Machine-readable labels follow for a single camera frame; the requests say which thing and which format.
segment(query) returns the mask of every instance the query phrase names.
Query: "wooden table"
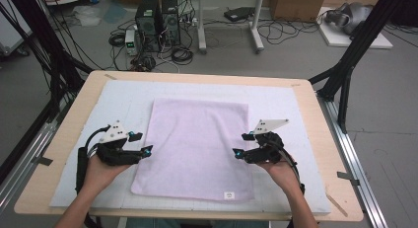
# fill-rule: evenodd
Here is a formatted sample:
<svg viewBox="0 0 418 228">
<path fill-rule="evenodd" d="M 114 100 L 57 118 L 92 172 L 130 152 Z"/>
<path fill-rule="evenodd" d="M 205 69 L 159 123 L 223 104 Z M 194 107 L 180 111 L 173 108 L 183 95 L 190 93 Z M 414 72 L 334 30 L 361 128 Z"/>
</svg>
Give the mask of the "wooden table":
<svg viewBox="0 0 418 228">
<path fill-rule="evenodd" d="M 37 166 L 15 205 L 21 214 L 62 214 L 64 208 L 50 207 L 67 158 L 76 144 L 84 124 L 94 108 L 103 86 L 111 80 L 138 80 L 202 84 L 237 84 L 293 88 L 301 115 L 311 141 L 316 162 L 330 201 L 331 213 L 317 216 L 318 221 L 360 221 L 363 212 L 357 196 L 347 180 L 337 178 L 346 172 L 336 144 L 327 126 L 311 83 L 301 79 L 256 78 L 166 73 L 95 71 L 90 74 L 69 113 L 63 120 L 44 157 L 53 160 L 50 166 Z M 92 209 L 101 216 L 172 217 L 194 219 L 258 219 L 286 220 L 289 216 L 274 213 L 205 212 L 180 210 Z"/>
</svg>

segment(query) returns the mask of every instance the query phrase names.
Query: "table leg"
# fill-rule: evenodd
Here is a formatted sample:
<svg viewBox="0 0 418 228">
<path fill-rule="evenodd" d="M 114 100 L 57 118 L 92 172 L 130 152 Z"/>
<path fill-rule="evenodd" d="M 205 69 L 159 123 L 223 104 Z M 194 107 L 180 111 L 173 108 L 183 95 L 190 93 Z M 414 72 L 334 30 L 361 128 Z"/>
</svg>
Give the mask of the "table leg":
<svg viewBox="0 0 418 228">
<path fill-rule="evenodd" d="M 203 3 L 199 0 L 199 26 L 197 28 L 197 36 L 199 38 L 199 50 L 201 53 L 206 54 L 206 38 L 205 30 L 203 28 Z"/>
<path fill-rule="evenodd" d="M 249 22 L 249 29 L 251 30 L 252 37 L 254 38 L 254 41 L 255 41 L 256 53 L 260 53 L 264 49 L 264 45 L 262 44 L 261 37 L 257 29 L 261 5 L 262 5 L 262 0 L 256 0 L 254 20 L 252 22 Z"/>
</svg>

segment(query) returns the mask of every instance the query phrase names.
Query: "pink towel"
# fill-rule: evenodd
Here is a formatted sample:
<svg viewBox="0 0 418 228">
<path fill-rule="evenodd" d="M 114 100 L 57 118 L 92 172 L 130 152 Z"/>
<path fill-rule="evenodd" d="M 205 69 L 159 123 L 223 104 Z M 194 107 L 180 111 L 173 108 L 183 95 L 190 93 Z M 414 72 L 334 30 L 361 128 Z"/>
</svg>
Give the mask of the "pink towel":
<svg viewBox="0 0 418 228">
<path fill-rule="evenodd" d="M 142 160 L 131 190 L 136 194 L 244 201 L 253 198 L 247 163 L 232 148 L 245 148 L 248 105 L 156 99 Z"/>
</svg>

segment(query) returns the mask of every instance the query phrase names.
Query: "white bracket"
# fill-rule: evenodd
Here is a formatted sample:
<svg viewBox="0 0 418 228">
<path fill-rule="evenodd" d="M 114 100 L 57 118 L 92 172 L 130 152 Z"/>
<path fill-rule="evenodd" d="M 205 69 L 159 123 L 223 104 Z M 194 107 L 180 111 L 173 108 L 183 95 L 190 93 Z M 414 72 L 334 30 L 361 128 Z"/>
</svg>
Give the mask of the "white bracket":
<svg viewBox="0 0 418 228">
<path fill-rule="evenodd" d="M 288 119 L 261 119 L 252 134 L 262 134 L 279 128 L 289 122 Z"/>
<path fill-rule="evenodd" d="M 128 137 L 128 132 L 123 127 L 122 123 L 118 120 L 114 123 L 101 138 L 100 143 L 107 143 L 111 141 L 117 141 Z"/>
</svg>

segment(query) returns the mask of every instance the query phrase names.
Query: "floor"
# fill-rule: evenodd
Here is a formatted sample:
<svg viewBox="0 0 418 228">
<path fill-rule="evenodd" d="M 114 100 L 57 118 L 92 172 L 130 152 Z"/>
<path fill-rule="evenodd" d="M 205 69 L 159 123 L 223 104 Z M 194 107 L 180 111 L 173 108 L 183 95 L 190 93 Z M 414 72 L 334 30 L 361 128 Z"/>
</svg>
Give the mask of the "floor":
<svg viewBox="0 0 418 228">
<path fill-rule="evenodd" d="M 77 5 L 90 4 L 81 1 Z M 103 18 L 97 27 L 76 25 L 70 28 L 74 40 L 102 68 L 112 70 L 111 46 L 107 40 L 118 25 L 133 19 L 135 13 L 123 9 L 128 6 L 115 0 L 102 0 L 95 6 L 100 8 Z M 73 7 L 71 4 L 61 8 L 68 13 Z M 205 17 L 226 21 L 222 13 L 221 9 L 208 10 Z M 261 15 L 267 19 L 268 11 L 263 10 Z M 383 31 L 393 48 L 369 49 L 358 63 L 352 76 L 347 129 L 388 227 L 407 228 L 418 223 L 418 181 L 413 179 L 418 173 L 415 156 L 418 145 L 418 36 L 391 32 L 415 46 Z M 300 33 L 280 44 L 269 44 L 264 39 L 265 50 L 255 54 L 245 27 L 217 25 L 206 26 L 208 50 L 203 55 L 197 51 L 196 30 L 191 29 L 190 34 L 193 38 L 190 49 L 195 53 L 193 61 L 178 69 L 166 63 L 153 71 L 309 79 L 335 65 L 346 49 L 327 46 L 320 32 L 314 32 Z M 272 34 L 277 37 L 277 30 L 272 30 Z M 90 60 L 84 59 L 95 67 Z M 129 66 L 128 61 L 124 51 L 116 58 L 121 69 Z M 13 54 L 3 59 L 0 82 L 0 139 L 3 142 L 0 162 L 3 163 L 43 109 L 49 95 L 33 54 L 28 57 Z M 322 84 L 318 83 L 314 88 L 318 90 Z M 52 226 L 56 216 L 27 216 L 13 211 L 23 187 L 19 187 L 0 213 L 0 227 Z M 105 227 L 117 227 L 116 218 L 106 218 L 104 223 Z M 369 226 L 367 218 L 353 223 L 321 222 L 321 227 Z M 286 223 L 273 222 L 272 227 L 286 227 Z"/>
</svg>

